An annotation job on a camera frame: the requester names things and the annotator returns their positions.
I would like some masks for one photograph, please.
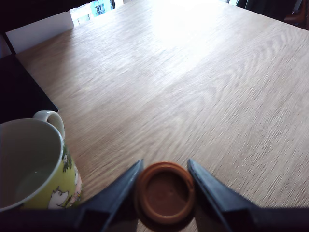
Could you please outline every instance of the white panel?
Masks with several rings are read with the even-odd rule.
[[[20,53],[73,27],[70,13],[63,12],[7,32],[7,36]]]

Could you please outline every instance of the brown jar lid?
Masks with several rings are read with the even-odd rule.
[[[184,220],[195,201],[192,176],[171,162],[155,163],[146,168],[137,181],[140,210],[156,223],[171,225]]]

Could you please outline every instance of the cartoon character print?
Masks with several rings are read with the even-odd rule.
[[[49,209],[61,209],[61,208],[66,207],[72,198],[72,196],[70,196],[68,200],[66,201],[68,195],[69,195],[69,191],[62,192],[59,190],[59,186],[58,186],[57,189],[54,190],[52,193],[52,196],[48,204],[48,208]]]
[[[72,206],[75,202],[81,200],[81,192],[82,192],[82,179],[81,179],[81,175],[79,174],[79,172],[76,168],[76,165],[74,165],[74,170],[75,170],[76,189],[75,189],[75,193],[74,193],[73,197],[70,200],[70,206]]]
[[[66,146],[63,146],[63,153],[62,153],[61,160],[64,163],[63,170],[62,170],[63,173],[66,172],[68,168],[72,170],[72,158]]]

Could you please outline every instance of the wooden table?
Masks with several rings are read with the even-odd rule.
[[[260,206],[309,206],[308,51],[308,31],[226,3],[133,0],[18,58],[85,199],[140,158],[194,158]]]

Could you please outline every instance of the ceramic mug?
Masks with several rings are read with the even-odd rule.
[[[54,111],[0,125],[0,212],[60,209],[80,200],[82,180]]]

